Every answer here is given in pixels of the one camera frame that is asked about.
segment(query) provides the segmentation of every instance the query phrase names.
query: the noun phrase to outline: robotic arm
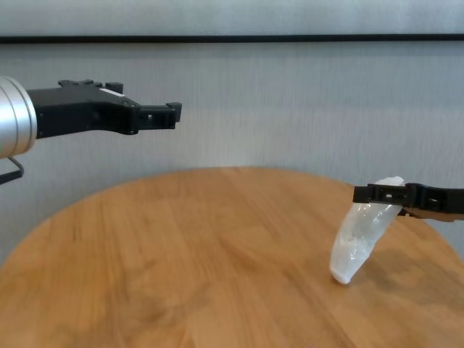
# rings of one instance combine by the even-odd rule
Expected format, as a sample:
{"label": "robotic arm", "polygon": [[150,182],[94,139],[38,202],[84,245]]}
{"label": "robotic arm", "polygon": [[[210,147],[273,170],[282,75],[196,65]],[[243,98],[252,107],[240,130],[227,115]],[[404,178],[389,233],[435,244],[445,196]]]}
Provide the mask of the robotic arm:
{"label": "robotic arm", "polygon": [[123,94],[122,83],[58,84],[60,88],[26,91],[16,80],[0,76],[0,159],[9,158],[18,167],[0,175],[0,184],[22,177],[24,168],[13,156],[30,150],[36,139],[94,130],[133,135],[174,129],[181,120],[182,104],[137,104]]}

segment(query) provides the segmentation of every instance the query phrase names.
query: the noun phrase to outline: round wooden table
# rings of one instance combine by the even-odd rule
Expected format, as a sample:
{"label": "round wooden table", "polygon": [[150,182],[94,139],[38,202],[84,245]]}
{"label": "round wooden table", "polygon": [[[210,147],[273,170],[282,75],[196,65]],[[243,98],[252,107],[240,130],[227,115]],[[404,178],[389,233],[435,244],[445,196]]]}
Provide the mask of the round wooden table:
{"label": "round wooden table", "polygon": [[463,262],[423,221],[398,218],[350,285],[332,279],[351,198],[246,168],[91,196],[5,263],[0,347],[464,347]]}

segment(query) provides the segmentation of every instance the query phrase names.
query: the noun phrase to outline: gray wall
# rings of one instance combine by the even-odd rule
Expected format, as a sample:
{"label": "gray wall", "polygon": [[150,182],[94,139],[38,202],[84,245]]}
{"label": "gray wall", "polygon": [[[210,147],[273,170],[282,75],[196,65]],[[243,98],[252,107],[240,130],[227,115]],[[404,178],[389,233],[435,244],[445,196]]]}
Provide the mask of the gray wall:
{"label": "gray wall", "polygon": [[[27,175],[0,187],[0,258],[82,197],[182,168],[464,186],[463,56],[461,43],[0,46],[0,73],[26,88],[116,80],[138,102],[184,103],[174,131],[51,138],[19,157]],[[464,257],[463,224],[434,226]]]}

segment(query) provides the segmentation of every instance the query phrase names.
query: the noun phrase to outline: clear plastic bag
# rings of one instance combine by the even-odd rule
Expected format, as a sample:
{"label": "clear plastic bag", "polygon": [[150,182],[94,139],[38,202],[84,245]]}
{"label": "clear plastic bag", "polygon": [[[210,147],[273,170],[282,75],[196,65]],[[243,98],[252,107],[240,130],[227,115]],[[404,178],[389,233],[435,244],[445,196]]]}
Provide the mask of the clear plastic bag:
{"label": "clear plastic bag", "polygon": [[[376,183],[403,186],[405,181],[397,176]],[[351,281],[401,209],[401,206],[390,204],[352,205],[332,247],[330,270],[339,283],[348,284]]]}

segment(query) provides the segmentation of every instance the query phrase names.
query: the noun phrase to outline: black horizontal stripe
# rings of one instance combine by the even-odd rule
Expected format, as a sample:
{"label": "black horizontal stripe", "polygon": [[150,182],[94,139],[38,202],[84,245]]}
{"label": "black horizontal stripe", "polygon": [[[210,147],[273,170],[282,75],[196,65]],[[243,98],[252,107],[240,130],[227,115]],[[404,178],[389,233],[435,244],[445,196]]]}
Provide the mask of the black horizontal stripe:
{"label": "black horizontal stripe", "polygon": [[458,34],[346,34],[249,36],[0,36],[0,44],[226,44],[353,41],[462,41]]}

